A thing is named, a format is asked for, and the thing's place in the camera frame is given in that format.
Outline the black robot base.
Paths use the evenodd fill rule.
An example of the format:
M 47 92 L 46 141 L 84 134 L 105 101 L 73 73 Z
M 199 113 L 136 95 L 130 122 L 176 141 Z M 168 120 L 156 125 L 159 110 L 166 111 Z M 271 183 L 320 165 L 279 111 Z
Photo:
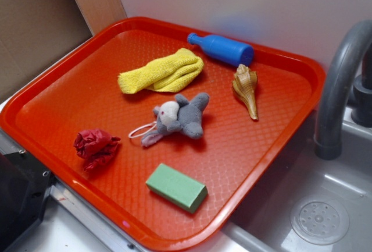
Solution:
M 52 172 L 25 150 L 1 155 L 1 251 L 42 223 L 53 180 Z

